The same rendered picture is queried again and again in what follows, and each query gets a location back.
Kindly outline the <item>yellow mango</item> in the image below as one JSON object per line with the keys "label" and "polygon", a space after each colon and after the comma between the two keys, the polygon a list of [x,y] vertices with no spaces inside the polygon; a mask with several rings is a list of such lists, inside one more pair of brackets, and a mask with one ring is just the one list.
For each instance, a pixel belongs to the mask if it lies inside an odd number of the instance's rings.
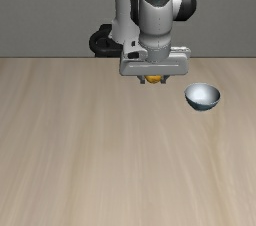
{"label": "yellow mango", "polygon": [[151,84],[156,84],[156,83],[158,83],[158,82],[161,81],[161,76],[160,76],[160,75],[147,75],[147,76],[145,77],[145,79],[146,79],[149,83],[151,83]]}

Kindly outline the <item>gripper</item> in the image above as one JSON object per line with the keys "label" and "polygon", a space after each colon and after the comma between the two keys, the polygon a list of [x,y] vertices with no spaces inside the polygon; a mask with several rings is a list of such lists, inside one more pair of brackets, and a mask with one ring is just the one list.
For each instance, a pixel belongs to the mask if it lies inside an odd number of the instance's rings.
{"label": "gripper", "polygon": [[187,47],[145,49],[136,41],[126,41],[121,53],[119,72],[122,76],[140,76],[140,84],[145,84],[145,76],[162,75],[161,84],[166,84],[168,76],[185,75],[191,50]]}

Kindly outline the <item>grey-blue bowl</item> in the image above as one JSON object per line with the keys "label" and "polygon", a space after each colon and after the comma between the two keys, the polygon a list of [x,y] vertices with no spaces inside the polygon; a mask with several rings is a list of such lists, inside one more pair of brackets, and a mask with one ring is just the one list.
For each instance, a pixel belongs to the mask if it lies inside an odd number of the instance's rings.
{"label": "grey-blue bowl", "polygon": [[193,83],[184,91],[188,104],[196,111],[207,111],[220,101],[221,94],[217,88],[207,83]]}

